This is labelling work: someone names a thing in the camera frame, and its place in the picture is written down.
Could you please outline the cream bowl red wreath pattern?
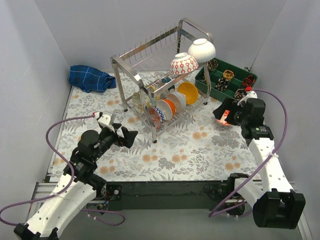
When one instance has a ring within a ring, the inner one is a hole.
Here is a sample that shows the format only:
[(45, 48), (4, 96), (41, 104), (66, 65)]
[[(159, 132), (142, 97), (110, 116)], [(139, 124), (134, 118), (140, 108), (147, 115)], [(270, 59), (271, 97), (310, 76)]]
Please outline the cream bowl red wreath pattern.
[(220, 119), (216, 119), (216, 121), (222, 126), (230, 126), (231, 124), (227, 123), (226, 118), (228, 117), (230, 111), (225, 110), (222, 117)]

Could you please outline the plain white ribbed bowl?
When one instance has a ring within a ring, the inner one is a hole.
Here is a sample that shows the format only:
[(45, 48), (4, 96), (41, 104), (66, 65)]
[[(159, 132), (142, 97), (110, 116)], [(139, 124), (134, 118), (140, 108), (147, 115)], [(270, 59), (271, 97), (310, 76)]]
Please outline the plain white ribbed bowl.
[(197, 63), (206, 63), (216, 57), (215, 46), (205, 38), (198, 38), (193, 41), (187, 53), (194, 57)]

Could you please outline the white bowl red diamond pattern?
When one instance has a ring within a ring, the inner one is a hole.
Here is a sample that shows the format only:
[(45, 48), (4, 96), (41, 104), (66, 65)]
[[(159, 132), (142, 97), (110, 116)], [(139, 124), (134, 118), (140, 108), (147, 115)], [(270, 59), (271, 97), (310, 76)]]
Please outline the white bowl red diamond pattern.
[(195, 71), (199, 67), (197, 60), (187, 52), (181, 52), (174, 56), (170, 63), (171, 75), (183, 75)]

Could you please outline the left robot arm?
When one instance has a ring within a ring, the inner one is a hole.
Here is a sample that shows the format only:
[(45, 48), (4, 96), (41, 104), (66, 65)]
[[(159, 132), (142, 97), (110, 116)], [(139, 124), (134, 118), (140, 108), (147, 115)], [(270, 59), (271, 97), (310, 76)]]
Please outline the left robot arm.
[(107, 183), (95, 174), (97, 160), (113, 145), (131, 148), (138, 131), (119, 123), (100, 132), (85, 131), (56, 187), (39, 210), (14, 233), (20, 240), (57, 240), (71, 220), (93, 199), (106, 196)]

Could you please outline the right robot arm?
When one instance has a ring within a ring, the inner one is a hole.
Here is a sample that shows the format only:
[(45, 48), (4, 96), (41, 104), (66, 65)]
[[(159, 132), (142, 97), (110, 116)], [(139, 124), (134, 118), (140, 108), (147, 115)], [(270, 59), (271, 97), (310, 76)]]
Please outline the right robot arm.
[(274, 136), (271, 129), (264, 124), (266, 104), (257, 98), (248, 98), (237, 103), (226, 98), (213, 111), (219, 120), (225, 111), (225, 121), (241, 128), (241, 135), (252, 153), (262, 187), (253, 182), (253, 176), (233, 173), (227, 180), (226, 200), (240, 196), (252, 208), (253, 220), (260, 228), (295, 229), (306, 205), (302, 193), (297, 193), (289, 183), (276, 155)]

